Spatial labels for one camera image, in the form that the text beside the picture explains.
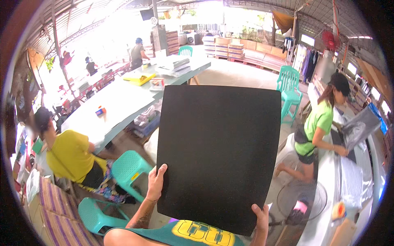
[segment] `metal roof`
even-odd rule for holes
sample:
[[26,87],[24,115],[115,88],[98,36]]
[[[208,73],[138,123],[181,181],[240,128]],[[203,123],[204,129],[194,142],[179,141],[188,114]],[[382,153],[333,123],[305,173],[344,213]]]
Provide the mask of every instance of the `metal roof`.
[[[45,10],[27,39],[25,47],[33,47],[43,55],[54,49],[53,27],[51,18],[51,1],[55,2],[56,26],[59,42],[75,36],[81,30],[91,30],[103,22],[103,20],[118,9],[134,10],[135,12],[151,6],[151,0],[46,0]],[[176,6],[179,8],[192,8],[201,0],[159,0],[158,11],[168,11]],[[293,15],[294,10],[303,5],[306,0],[225,0],[226,6],[242,7],[260,11],[278,10],[282,13]],[[371,36],[373,31],[357,10],[351,0],[336,0],[338,8],[338,28],[343,36]],[[309,1],[299,12],[300,34],[319,39],[320,32],[329,30],[333,24],[332,0]],[[356,48],[356,56],[377,66],[385,73],[385,63],[379,46],[373,39],[349,39],[349,44]],[[339,52],[343,56],[345,47]],[[357,65],[357,61],[349,56],[349,59]]]

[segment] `yellow shirt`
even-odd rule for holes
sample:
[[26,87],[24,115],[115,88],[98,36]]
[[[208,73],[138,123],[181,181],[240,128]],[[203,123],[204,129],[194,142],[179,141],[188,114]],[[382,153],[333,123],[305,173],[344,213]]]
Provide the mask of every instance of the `yellow shirt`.
[[71,181],[82,183],[96,161],[105,175],[107,162],[89,153],[89,138],[73,130],[56,136],[52,149],[46,152],[46,161],[53,173]]

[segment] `turquoise plastic stool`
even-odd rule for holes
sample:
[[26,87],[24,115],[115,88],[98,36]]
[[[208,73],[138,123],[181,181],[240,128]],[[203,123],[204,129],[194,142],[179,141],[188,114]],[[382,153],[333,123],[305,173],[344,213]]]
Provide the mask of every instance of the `turquoise plastic stool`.
[[112,165],[112,177],[117,184],[127,193],[135,197],[139,202],[144,200],[136,190],[132,188],[132,184],[141,173],[149,174],[152,167],[134,150],[128,150],[123,153]]
[[[293,125],[303,95],[298,89],[299,72],[291,66],[282,66],[277,83],[276,90],[281,92],[282,101],[284,101],[281,111],[281,123],[291,123]],[[296,105],[294,113],[290,111],[292,105]],[[287,115],[290,115],[292,120],[284,122],[283,119]]]
[[181,46],[179,47],[179,52],[178,55],[185,55],[185,56],[190,56],[193,54],[193,48],[191,46]]
[[[103,210],[101,210],[97,205],[97,202],[107,204],[107,206]],[[103,212],[110,206],[115,206],[125,219],[123,220],[105,215]],[[127,223],[130,221],[127,215],[125,215],[125,213],[120,210],[118,204],[103,202],[89,197],[85,197],[78,205],[78,213],[85,227],[90,232],[101,236],[104,236],[104,234],[99,233],[103,226],[126,227]]]

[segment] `yellow number print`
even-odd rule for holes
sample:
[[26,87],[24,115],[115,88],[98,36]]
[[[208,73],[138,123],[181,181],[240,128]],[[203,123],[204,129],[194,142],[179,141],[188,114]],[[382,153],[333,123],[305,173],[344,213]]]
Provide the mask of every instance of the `yellow number print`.
[[233,246],[235,242],[235,236],[231,232],[190,220],[178,221],[172,228],[172,233],[210,246]]

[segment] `tattoo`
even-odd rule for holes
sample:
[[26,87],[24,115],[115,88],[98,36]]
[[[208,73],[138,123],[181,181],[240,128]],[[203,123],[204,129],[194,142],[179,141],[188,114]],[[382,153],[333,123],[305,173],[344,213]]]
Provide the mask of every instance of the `tattoo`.
[[128,228],[143,228],[143,229],[148,229],[149,222],[151,220],[151,216],[153,213],[153,209],[156,203],[150,202],[149,206],[145,211],[143,211],[142,217],[139,218],[135,223],[131,224],[128,226]]

